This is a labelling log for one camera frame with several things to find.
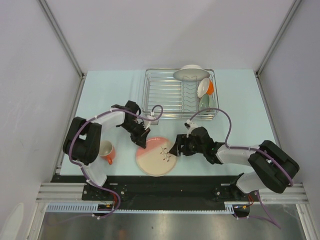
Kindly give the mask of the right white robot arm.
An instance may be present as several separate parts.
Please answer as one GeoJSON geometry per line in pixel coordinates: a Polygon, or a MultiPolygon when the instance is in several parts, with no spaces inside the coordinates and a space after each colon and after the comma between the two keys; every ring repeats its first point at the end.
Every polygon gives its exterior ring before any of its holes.
{"type": "Polygon", "coordinates": [[[237,164],[250,166],[251,173],[241,173],[230,188],[231,196],[242,201],[252,191],[267,188],[281,194],[293,186],[293,178],[300,170],[298,163],[270,140],[258,146],[227,146],[214,141],[204,127],[187,134],[178,134],[170,154],[192,156],[202,154],[212,165],[237,164]]]}

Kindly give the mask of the green celadon bowl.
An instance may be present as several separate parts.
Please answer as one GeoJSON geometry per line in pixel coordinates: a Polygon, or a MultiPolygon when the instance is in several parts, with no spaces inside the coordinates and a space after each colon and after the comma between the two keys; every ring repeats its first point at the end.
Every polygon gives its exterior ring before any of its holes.
{"type": "Polygon", "coordinates": [[[208,109],[208,108],[215,108],[215,107],[216,107],[216,102],[215,102],[213,96],[209,95],[209,94],[204,94],[199,102],[199,110],[205,109],[205,111],[203,111],[201,113],[202,114],[209,114],[209,113],[213,112],[214,110],[208,109]]]}

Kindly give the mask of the orange white bowl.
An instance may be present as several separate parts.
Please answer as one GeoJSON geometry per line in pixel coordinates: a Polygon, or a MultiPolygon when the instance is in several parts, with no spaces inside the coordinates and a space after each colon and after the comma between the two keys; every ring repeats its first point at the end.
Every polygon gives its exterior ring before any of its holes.
{"type": "Polygon", "coordinates": [[[205,94],[212,95],[214,92],[214,84],[209,78],[204,78],[198,85],[197,96],[202,98],[205,94]]]}

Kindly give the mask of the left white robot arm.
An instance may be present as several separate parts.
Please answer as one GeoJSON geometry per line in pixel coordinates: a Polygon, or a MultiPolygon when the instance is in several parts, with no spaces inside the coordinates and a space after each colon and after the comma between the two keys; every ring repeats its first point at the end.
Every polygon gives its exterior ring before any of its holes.
{"type": "Polygon", "coordinates": [[[100,200],[107,199],[111,193],[103,170],[107,162],[98,159],[102,132],[122,127],[130,134],[131,141],[144,149],[151,121],[155,118],[153,115],[143,117],[141,113],[136,102],[129,100],[126,105],[115,104],[89,120],[75,117],[71,122],[62,150],[71,156],[71,163],[80,167],[89,184],[94,186],[93,194],[100,200]]]}

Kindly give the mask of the pink cream leaf plate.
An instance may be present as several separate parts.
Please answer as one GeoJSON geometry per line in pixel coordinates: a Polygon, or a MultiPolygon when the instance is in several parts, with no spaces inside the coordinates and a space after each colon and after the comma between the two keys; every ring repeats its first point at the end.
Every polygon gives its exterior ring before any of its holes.
{"type": "Polygon", "coordinates": [[[161,177],[168,174],[178,161],[177,156],[169,153],[173,145],[165,137],[148,138],[146,148],[139,147],[135,154],[139,169],[152,177],[161,177]]]}

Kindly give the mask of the white deep plate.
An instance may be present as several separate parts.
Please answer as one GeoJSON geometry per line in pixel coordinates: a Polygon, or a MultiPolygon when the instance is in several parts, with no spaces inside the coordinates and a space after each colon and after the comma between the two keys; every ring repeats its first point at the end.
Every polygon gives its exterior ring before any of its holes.
{"type": "Polygon", "coordinates": [[[210,73],[199,65],[185,65],[173,73],[173,78],[179,81],[202,81],[209,78],[210,73]]]}

